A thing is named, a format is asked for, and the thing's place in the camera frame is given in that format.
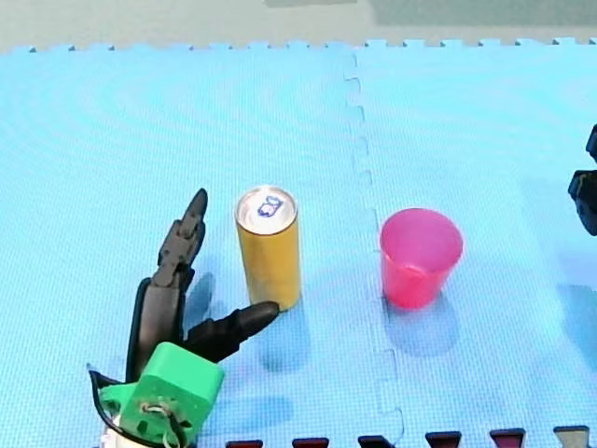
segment can lid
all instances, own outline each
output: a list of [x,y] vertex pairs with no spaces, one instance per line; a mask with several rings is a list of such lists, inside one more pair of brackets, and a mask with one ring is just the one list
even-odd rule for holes
[[297,205],[287,192],[264,185],[246,192],[236,207],[236,221],[247,231],[273,235],[288,228],[297,216]]

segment foam mat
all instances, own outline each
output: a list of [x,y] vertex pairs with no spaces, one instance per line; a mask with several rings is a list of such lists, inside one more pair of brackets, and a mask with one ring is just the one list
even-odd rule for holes
[[[122,379],[138,283],[200,187],[186,325],[245,306],[232,211],[263,183],[297,199],[303,296],[223,362],[200,447],[491,447],[520,428],[555,448],[555,427],[596,427],[597,246],[566,189],[591,167],[597,46],[555,44],[2,56],[0,441],[98,444],[86,363]],[[378,279],[379,227],[409,206],[465,237],[416,314],[388,309]]]

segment can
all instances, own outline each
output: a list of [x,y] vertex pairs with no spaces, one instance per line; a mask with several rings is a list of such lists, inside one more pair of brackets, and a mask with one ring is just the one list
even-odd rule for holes
[[235,211],[249,301],[275,301],[280,310],[300,297],[298,209],[293,197],[274,186],[246,192]]

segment plastic cup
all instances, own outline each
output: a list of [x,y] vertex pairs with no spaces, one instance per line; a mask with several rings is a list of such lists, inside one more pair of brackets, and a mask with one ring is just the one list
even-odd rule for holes
[[463,253],[456,226],[433,210],[389,217],[380,235],[383,295],[399,308],[423,308],[441,290]]

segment robotic hand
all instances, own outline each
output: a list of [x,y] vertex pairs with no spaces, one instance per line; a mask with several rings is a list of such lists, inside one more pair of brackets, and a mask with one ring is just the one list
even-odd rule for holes
[[[593,126],[587,152],[597,161],[597,124]],[[592,236],[597,236],[597,171],[576,171],[568,187],[580,221]]]
[[125,383],[89,368],[93,403],[106,425],[106,448],[190,446],[224,377],[216,363],[280,312],[275,302],[251,305],[220,320],[207,319],[184,338],[186,293],[205,235],[206,208],[207,192],[200,189],[170,228],[157,271],[138,287]]

